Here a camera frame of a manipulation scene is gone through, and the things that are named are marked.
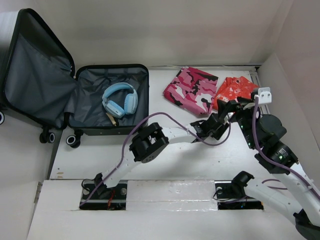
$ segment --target light blue headphones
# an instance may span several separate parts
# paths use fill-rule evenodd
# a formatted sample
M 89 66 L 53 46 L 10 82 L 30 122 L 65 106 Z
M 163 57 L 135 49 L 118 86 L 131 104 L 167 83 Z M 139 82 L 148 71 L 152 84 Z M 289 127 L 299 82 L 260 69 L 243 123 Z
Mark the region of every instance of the light blue headphones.
M 122 89 L 131 89 L 133 93 L 129 93 L 124 100 L 124 109 L 112 100 L 107 98 L 116 91 Z M 138 106 L 138 94 L 133 86 L 125 82 L 119 82 L 108 87 L 102 96 L 102 105 L 105 110 L 115 118 L 122 118 L 125 114 L 134 114 Z

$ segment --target headphone ear cup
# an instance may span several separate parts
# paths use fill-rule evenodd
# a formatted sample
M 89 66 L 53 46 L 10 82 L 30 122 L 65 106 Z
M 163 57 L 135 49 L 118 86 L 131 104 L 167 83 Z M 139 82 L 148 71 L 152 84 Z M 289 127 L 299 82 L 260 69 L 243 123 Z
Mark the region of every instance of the headphone ear cup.
M 133 93 L 128 94 L 124 100 L 124 112 L 125 114 L 134 114 L 138 105 L 137 98 Z
M 105 106 L 105 110 L 118 119 L 122 118 L 125 115 L 125 111 L 122 109 L 122 107 L 120 107 L 112 100 L 108 101 L 107 105 Z

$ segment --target red patterned fabric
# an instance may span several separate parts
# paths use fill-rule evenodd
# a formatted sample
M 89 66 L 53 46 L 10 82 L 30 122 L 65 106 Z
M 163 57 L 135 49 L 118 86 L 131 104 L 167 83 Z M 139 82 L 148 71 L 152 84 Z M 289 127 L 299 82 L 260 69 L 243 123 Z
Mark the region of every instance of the red patterned fabric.
M 223 84 L 216 93 L 213 101 L 213 109 L 218 110 L 218 99 L 224 102 L 236 100 L 237 97 L 250 99 L 251 92 L 256 88 L 258 88 L 258 86 L 250 82 L 244 76 L 226 77 Z

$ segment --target black base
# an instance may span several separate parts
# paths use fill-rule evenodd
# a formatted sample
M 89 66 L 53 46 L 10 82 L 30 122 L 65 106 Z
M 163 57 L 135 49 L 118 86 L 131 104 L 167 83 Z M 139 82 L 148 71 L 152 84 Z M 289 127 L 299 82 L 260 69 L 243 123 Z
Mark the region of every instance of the black base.
M 94 182 L 91 180 L 84 181 L 83 186 L 89 190 L 89 193 L 84 195 L 82 192 L 80 203 L 86 200 L 89 194 L 96 187 Z M 112 196 L 113 191 L 114 191 L 114 197 L 111 200 L 110 206 L 108 206 L 108 202 Z M 110 188 L 110 193 L 107 194 L 105 197 L 101 198 L 101 196 L 97 192 L 95 192 L 90 198 L 90 200 L 87 201 L 84 205 L 80 206 L 79 208 L 81 210 L 109 210 L 109 211 L 126 210 L 126 199 L 127 199 L 126 192 L 127 192 L 127 182 L 121 181 L 116 187 Z
M 217 204 L 218 210 L 264 209 L 263 204 L 252 197 L 247 197 L 235 203 L 228 203 L 227 200 L 241 199 L 244 195 L 239 191 L 234 191 L 232 181 L 216 181 L 214 184 L 216 191 L 214 198 L 221 201 Z

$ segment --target white surface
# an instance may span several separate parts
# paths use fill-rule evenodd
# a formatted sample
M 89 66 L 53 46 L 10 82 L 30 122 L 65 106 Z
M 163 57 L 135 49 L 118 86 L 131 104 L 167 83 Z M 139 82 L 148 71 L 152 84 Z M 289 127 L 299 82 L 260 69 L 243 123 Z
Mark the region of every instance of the white surface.
M 47 176 L 53 147 L 39 142 L 40 133 L 39 127 L 8 115 L 0 126 L 1 239 L 27 237 L 37 185 Z
M 320 147 L 318 9 L 318 0 L 294 1 L 284 22 L 275 53 Z M 311 158 L 309 161 L 316 162 L 317 168 L 320 167 L 319 158 Z
M 217 211 L 213 180 L 128 181 L 127 211 Z
M 261 85 L 271 88 L 272 103 L 268 105 L 270 112 L 287 129 L 281 141 L 291 148 L 304 171 L 320 187 L 320 151 L 315 135 L 275 54 L 260 67 L 258 74 Z
M 183 125 L 187 125 L 198 119 L 162 96 L 163 90 L 178 71 L 177 68 L 150 70 L 149 113 L 166 112 Z M 209 68 L 205 68 L 204 71 L 218 76 L 219 86 L 225 77 L 245 76 L 250 79 L 248 71 L 219 71 Z M 151 118 L 149 123 L 152 122 L 158 122 L 163 127 L 176 127 L 174 122 L 162 115 Z M 66 138 L 71 134 L 73 131 L 69 128 L 63 131 L 51 179 L 92 179 L 97 173 L 112 170 L 119 162 L 125 136 L 83 135 L 80 147 L 73 149 L 66 144 Z M 248 148 L 238 124 L 233 123 L 230 138 L 224 144 L 215 147 L 200 142 L 171 144 L 155 160 L 140 164 L 124 179 L 229 180 L 240 171 L 247 171 L 255 177 L 268 178 L 269 173 L 254 158 L 255 153 Z
M 2 0 L 0 10 L 25 7 L 39 12 L 78 67 L 221 65 L 263 62 L 290 1 Z
M 27 240 L 303 239 L 287 219 L 268 210 L 78 210 L 80 183 L 44 182 Z

